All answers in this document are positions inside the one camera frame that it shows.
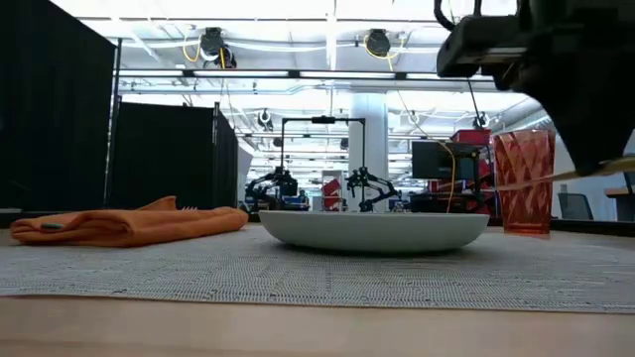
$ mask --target orange cloth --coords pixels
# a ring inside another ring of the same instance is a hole
[[[177,210],[177,198],[161,198],[137,210],[93,210],[20,219],[11,234],[23,244],[139,247],[239,230],[247,213],[229,207]],[[60,229],[42,224],[60,224]]]

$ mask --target red glass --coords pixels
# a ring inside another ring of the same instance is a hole
[[[554,144],[554,133],[545,130],[523,130],[494,137],[496,183],[502,186],[552,175]],[[500,199],[505,232],[549,234],[551,182],[501,191]]]

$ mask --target desk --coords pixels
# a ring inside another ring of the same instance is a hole
[[[607,188],[604,194],[615,199],[618,221],[635,221],[635,195],[628,194],[628,187]]]
[[[635,251],[631,238],[553,232],[552,239]],[[15,244],[8,231],[0,230],[0,244]],[[0,316],[2,357],[613,357],[635,350],[632,314],[4,297]]]

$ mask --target black curtain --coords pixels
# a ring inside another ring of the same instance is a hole
[[[166,195],[180,206],[213,201],[213,109],[121,103],[109,206],[137,208]]]
[[[1,26],[0,207],[100,207],[115,47],[46,0],[3,4]]]
[[[238,140],[216,106],[214,118],[214,205],[235,207],[238,185]]]

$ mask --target table mat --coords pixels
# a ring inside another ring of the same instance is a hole
[[[135,249],[0,247],[0,296],[33,295],[632,313],[635,254],[484,233],[451,252],[348,255],[262,226]]]

